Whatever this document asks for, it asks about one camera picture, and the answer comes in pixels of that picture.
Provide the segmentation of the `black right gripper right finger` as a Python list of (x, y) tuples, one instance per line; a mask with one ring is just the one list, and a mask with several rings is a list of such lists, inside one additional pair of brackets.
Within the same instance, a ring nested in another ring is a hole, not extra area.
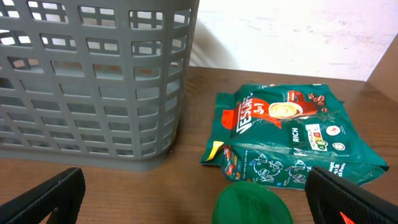
[(309, 172), (305, 195), (316, 224), (397, 224), (397, 205), (321, 167)]

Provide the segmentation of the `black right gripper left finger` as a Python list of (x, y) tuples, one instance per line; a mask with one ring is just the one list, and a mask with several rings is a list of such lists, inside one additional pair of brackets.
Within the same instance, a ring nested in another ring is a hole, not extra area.
[(76, 223), (85, 196), (85, 178), (71, 167), (1, 205), (1, 223)]

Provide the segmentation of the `green lid jar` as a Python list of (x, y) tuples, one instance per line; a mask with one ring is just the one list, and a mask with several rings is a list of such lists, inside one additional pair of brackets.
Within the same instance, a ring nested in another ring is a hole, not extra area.
[(235, 182), (220, 193), (212, 224), (292, 224), (289, 209), (267, 187), (254, 182)]

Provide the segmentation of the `green Nescafe coffee bag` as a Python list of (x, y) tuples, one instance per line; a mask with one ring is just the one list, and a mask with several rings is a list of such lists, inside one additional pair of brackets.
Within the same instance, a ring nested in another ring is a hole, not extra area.
[(325, 84), (245, 84), (218, 93), (201, 159), (231, 181), (303, 189), (314, 167), (357, 185), (388, 171)]

